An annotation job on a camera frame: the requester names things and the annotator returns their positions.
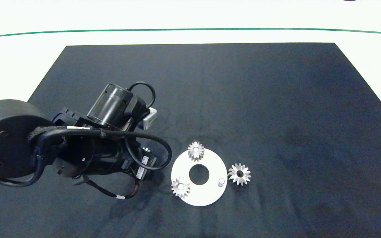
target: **green line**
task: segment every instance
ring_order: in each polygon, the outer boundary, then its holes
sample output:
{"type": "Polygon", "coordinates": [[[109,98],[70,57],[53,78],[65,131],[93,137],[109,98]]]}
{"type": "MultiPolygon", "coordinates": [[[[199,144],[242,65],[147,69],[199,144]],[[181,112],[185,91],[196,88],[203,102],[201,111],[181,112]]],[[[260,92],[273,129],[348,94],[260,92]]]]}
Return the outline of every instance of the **green line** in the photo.
{"type": "Polygon", "coordinates": [[[18,36],[29,34],[43,34],[43,33],[65,33],[65,32],[97,32],[97,31],[172,31],[172,30],[326,30],[326,31],[346,31],[346,32],[360,32],[360,33],[373,33],[381,34],[381,31],[371,30],[346,30],[346,29],[326,29],[326,28],[176,28],[176,29],[104,29],[104,30],[50,30],[50,31],[35,31],[4,34],[1,36],[18,36]]]}

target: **gear teeth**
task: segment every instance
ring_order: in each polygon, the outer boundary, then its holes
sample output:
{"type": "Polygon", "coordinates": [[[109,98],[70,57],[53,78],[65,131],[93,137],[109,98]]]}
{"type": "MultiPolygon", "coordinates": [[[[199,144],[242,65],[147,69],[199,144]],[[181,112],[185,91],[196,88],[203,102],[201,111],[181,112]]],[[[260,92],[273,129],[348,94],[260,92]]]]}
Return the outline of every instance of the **gear teeth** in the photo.
{"type": "Polygon", "coordinates": [[[237,185],[243,186],[243,184],[248,184],[248,182],[250,181],[249,178],[252,177],[251,175],[249,175],[251,173],[251,171],[249,171],[249,168],[245,167],[245,165],[241,163],[232,165],[232,167],[228,171],[230,172],[227,174],[227,176],[230,176],[229,179],[232,179],[233,182],[235,182],[237,185]],[[239,170],[243,173],[242,177],[239,177],[237,175],[237,172],[239,170]]]}
{"type": "Polygon", "coordinates": [[[188,147],[188,156],[193,161],[200,161],[204,158],[204,147],[199,142],[193,142],[188,147]]]}
{"type": "Polygon", "coordinates": [[[175,194],[175,196],[178,196],[182,199],[185,198],[186,196],[188,196],[188,194],[191,192],[190,191],[191,190],[191,184],[185,178],[175,179],[175,181],[173,181],[171,186],[172,186],[171,190],[173,190],[173,194],[175,194]]]}

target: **white sticker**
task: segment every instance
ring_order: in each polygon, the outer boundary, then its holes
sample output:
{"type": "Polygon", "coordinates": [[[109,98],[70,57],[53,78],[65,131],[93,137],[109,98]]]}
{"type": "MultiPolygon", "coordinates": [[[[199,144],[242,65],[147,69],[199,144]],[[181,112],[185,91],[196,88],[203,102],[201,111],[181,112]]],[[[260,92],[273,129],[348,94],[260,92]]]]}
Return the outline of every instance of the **white sticker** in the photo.
{"type": "Polygon", "coordinates": [[[89,130],[90,128],[82,128],[82,127],[75,127],[75,126],[67,126],[67,129],[84,129],[84,130],[89,130]]]}
{"type": "MultiPolygon", "coordinates": [[[[147,156],[144,156],[144,157],[142,158],[142,163],[146,165],[146,164],[148,163],[148,159],[149,159],[149,158],[148,158],[147,156]]],[[[142,175],[144,174],[144,171],[145,171],[144,168],[139,167],[138,172],[136,173],[136,178],[138,178],[138,179],[142,179],[142,175]]]]}

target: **gear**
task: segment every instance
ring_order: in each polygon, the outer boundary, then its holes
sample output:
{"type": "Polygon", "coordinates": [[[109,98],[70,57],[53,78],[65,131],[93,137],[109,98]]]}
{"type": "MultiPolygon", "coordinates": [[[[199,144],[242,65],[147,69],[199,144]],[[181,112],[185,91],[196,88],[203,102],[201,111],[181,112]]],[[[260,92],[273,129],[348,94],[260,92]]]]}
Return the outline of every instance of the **gear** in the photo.
{"type": "Polygon", "coordinates": [[[248,184],[251,171],[248,170],[248,167],[239,163],[232,165],[229,169],[230,173],[227,176],[231,175],[229,179],[233,179],[233,182],[236,182],[237,185],[243,185],[243,183],[248,184]]]}
{"type": "Polygon", "coordinates": [[[188,155],[193,161],[199,161],[204,157],[204,147],[199,142],[193,142],[188,147],[188,155]]]}
{"type": "Polygon", "coordinates": [[[191,186],[185,178],[176,179],[175,181],[173,181],[171,186],[171,190],[173,190],[173,193],[175,193],[176,196],[180,198],[186,197],[191,191],[191,186]]]}

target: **gear hole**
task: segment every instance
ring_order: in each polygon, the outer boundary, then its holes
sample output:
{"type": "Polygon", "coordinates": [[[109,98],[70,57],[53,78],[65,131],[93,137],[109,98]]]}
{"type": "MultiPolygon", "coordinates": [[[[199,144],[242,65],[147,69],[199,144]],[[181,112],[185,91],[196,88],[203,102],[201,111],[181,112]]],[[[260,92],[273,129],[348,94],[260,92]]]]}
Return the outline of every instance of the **gear hole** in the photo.
{"type": "Polygon", "coordinates": [[[202,164],[195,164],[189,170],[189,178],[196,185],[203,185],[208,181],[210,177],[210,172],[207,167],[202,164]]]}
{"type": "Polygon", "coordinates": [[[236,175],[237,175],[239,178],[242,178],[242,177],[243,177],[243,172],[242,172],[242,170],[238,170],[238,171],[236,172],[236,175]]]}

